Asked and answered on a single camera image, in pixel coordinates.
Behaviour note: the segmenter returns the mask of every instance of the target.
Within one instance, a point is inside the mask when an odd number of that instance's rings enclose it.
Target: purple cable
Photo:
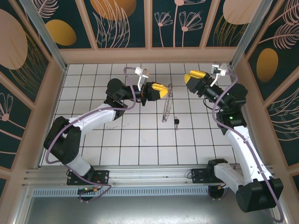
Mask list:
[[[270,214],[268,214],[268,213],[265,212],[265,211],[262,211],[262,212],[265,213],[266,215],[268,215],[270,218],[272,218],[275,222],[277,222],[277,223],[282,223],[282,222],[284,221],[284,214],[283,214],[283,212],[282,212],[281,205],[280,205],[278,199],[276,198],[276,195],[275,195],[275,193],[274,193],[274,191],[273,191],[273,189],[272,189],[272,187],[271,187],[271,185],[270,185],[270,183],[269,183],[267,177],[266,177],[265,174],[263,173],[261,164],[258,162],[258,159],[257,159],[257,157],[256,157],[256,154],[254,153],[254,151],[253,151],[251,145],[249,144],[249,142],[247,141],[247,139],[246,139],[241,133],[239,133],[239,132],[236,131],[235,129],[233,129],[233,128],[231,128],[231,127],[229,127],[229,126],[227,126],[227,125],[225,125],[225,124],[223,124],[223,123],[221,123],[221,122],[219,122],[219,121],[216,119],[216,117],[215,117],[216,106],[218,105],[218,103],[220,102],[220,100],[224,97],[224,95],[226,95],[226,93],[227,93],[227,92],[228,92],[228,91],[229,91],[229,90],[230,90],[230,89],[237,83],[237,81],[238,81],[238,76],[237,76],[237,75],[235,75],[235,74],[231,74],[231,73],[228,73],[228,72],[226,72],[226,74],[228,74],[228,75],[230,75],[230,76],[232,76],[232,77],[235,77],[235,79],[234,79],[233,83],[232,83],[228,88],[226,88],[226,89],[223,91],[223,93],[219,96],[219,98],[216,100],[216,102],[215,102],[215,104],[214,104],[214,106],[213,106],[213,110],[212,110],[212,117],[213,117],[214,121],[215,121],[218,125],[220,125],[220,126],[226,128],[226,129],[228,129],[228,130],[230,130],[230,131],[236,133],[237,135],[239,135],[240,138],[244,141],[244,143],[248,146],[248,148],[249,148],[249,150],[250,150],[250,152],[251,152],[251,154],[252,154],[252,156],[253,156],[253,158],[254,158],[254,161],[255,161],[256,164],[257,164],[257,168],[259,169],[260,173],[262,174],[262,176],[263,176],[263,178],[264,178],[264,180],[265,180],[265,182],[266,182],[266,184],[267,184],[267,186],[268,186],[268,188],[269,188],[269,191],[271,192],[271,195],[272,195],[272,197],[273,197],[273,199],[274,199],[274,201],[275,201],[275,203],[276,203],[276,205],[277,205],[277,208],[278,208],[279,213],[280,213],[280,220],[277,220],[276,218],[272,217]]]
[[[105,108],[100,108],[99,110],[101,111],[105,111],[105,110],[118,110],[118,111],[126,111],[126,110],[131,110],[135,105],[136,105],[136,95],[135,95],[135,91],[133,89],[133,85],[131,83],[131,80],[129,79],[128,77],[128,74],[127,74],[127,69],[132,69],[132,70],[135,70],[136,68],[132,68],[132,67],[125,67],[123,69],[124,73],[125,73],[125,76],[126,78],[128,79],[128,82],[129,82],[129,86],[130,86],[130,89],[132,91],[132,94],[133,94],[133,105],[131,107],[128,107],[128,108],[116,108],[116,107],[105,107]],[[59,162],[59,160],[56,160],[56,161],[49,161],[49,154],[54,146],[54,144],[56,143],[57,139],[63,134],[63,132],[68,129],[70,126],[76,124],[77,122],[81,121],[82,119],[94,114],[94,113],[97,113],[99,110],[96,110],[96,111],[90,111],[89,113],[83,115],[82,117],[74,120],[73,122],[69,123],[67,126],[65,126],[57,135],[56,137],[53,139],[52,143],[50,144],[50,147],[48,148],[47,150],[47,154],[46,154],[46,162],[48,164],[53,164],[53,163],[57,163]],[[105,194],[107,191],[109,191],[111,189],[111,185],[110,184],[99,184],[99,183],[93,183],[91,181],[88,181],[86,179],[84,179],[83,177],[81,177],[79,174],[77,174],[75,171],[72,170],[72,172],[81,180],[85,181],[86,183],[89,183],[89,184],[92,184],[92,185],[96,185],[96,186],[101,186],[101,187],[108,187],[104,192],[102,192],[99,196],[96,196],[96,197],[93,197],[91,200],[89,200],[89,202],[91,201],[94,201],[96,199],[98,199],[99,197],[101,197],[103,194]]]

